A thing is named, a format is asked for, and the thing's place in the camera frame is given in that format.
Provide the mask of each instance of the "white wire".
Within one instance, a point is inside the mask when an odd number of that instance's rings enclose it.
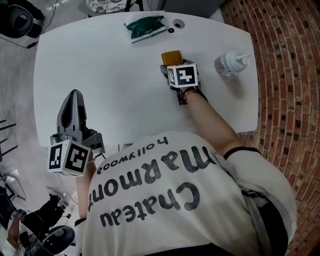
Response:
[[[63,183],[62,183],[62,181],[61,181],[61,179],[60,179],[59,175],[58,175],[58,174],[56,174],[56,175],[58,176],[59,181],[60,181],[60,183],[61,183],[61,185],[62,185],[62,187],[63,187],[64,191],[68,194],[68,196],[71,198],[71,200],[72,200],[72,201],[74,201],[77,205],[79,205],[75,200],[73,200],[73,199],[72,199],[71,195],[68,193],[68,191],[66,190],[65,186],[63,185]]]

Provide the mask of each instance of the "small bottle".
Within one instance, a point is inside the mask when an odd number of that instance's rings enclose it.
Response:
[[[231,50],[216,58],[214,66],[225,79],[232,79],[249,66],[249,56],[251,54],[240,54],[235,50]]]

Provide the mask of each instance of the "green packet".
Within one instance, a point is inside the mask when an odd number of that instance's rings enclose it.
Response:
[[[131,31],[131,41],[135,43],[166,31],[166,26],[161,23],[162,19],[164,19],[163,16],[149,16],[124,25]]]

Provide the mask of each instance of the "patterned fabric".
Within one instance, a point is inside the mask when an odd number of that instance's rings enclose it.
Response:
[[[126,8],[127,0],[86,0],[86,5],[95,13],[109,14]]]

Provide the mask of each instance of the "hand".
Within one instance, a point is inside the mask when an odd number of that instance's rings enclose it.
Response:
[[[15,217],[12,221],[11,227],[8,230],[8,242],[14,247],[18,248],[18,239],[19,239],[19,218]]]

